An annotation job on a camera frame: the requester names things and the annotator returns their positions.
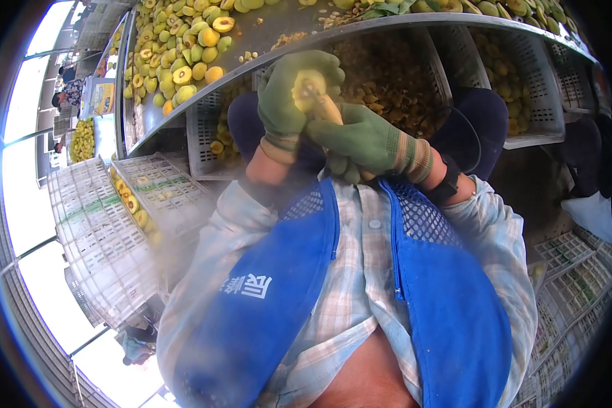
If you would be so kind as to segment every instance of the worker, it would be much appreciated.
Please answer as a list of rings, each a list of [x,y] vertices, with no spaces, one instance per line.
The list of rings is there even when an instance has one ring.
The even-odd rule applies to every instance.
[[[61,92],[52,95],[52,106],[61,109],[61,103],[67,102],[77,109],[82,103],[82,89],[84,88],[84,79],[76,79],[68,82]]]
[[[334,55],[289,54],[261,79],[258,117],[256,95],[229,108],[248,163],[162,315],[166,385],[184,407],[507,407],[537,309],[523,220],[481,179],[506,137],[505,103],[480,89],[455,104],[482,150],[480,173],[464,175],[460,157],[364,106],[341,104],[344,125],[309,120],[292,99],[301,69],[320,71],[329,94],[344,79]],[[439,133],[463,144],[463,123],[451,114]],[[319,174],[313,144],[328,149]],[[359,170],[378,177],[359,182]]]
[[[141,365],[155,354],[156,330],[148,325],[146,329],[127,326],[122,336],[122,348],[124,358],[122,363],[126,366],[131,364]]]
[[[77,72],[77,67],[61,67],[59,68],[59,76],[63,79],[63,83],[67,84],[73,79],[75,79],[75,73]]]

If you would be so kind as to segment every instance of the yellow label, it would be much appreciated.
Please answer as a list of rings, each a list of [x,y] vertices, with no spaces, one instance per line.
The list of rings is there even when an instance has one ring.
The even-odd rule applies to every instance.
[[[115,84],[96,84],[93,93],[93,114],[110,114],[114,110]]]

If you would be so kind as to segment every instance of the blue vest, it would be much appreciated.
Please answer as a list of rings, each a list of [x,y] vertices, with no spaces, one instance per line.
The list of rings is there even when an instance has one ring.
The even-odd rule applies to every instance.
[[[494,286],[441,212],[412,184],[390,197],[395,297],[408,307],[422,408],[495,407],[512,361]],[[234,266],[182,347],[173,392],[183,407],[250,407],[308,319],[335,259],[330,179],[297,196]]]

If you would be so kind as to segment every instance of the glove cuff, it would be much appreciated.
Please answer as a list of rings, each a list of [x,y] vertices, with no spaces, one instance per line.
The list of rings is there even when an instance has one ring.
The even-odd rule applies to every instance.
[[[406,175],[411,183],[418,184],[429,175],[431,167],[431,145],[425,139],[399,132],[392,168]]]
[[[261,149],[272,160],[284,165],[292,165],[297,161],[297,147],[300,135],[275,136],[266,131],[261,138]]]

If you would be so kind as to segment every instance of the green glove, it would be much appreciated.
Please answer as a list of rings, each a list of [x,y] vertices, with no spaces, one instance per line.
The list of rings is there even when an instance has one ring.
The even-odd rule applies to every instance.
[[[292,98],[297,72],[318,70],[327,83],[327,93],[340,93],[344,71],[335,55],[311,50],[282,57],[269,66],[258,86],[258,116],[266,128],[261,149],[270,159],[292,164],[297,160],[300,133],[306,125],[306,115],[297,109]]]
[[[327,165],[334,174],[357,184],[358,166],[375,175],[396,172],[411,183],[421,183],[431,172],[432,151],[363,105],[343,103],[344,125],[314,120],[306,126],[310,138],[329,149]]]

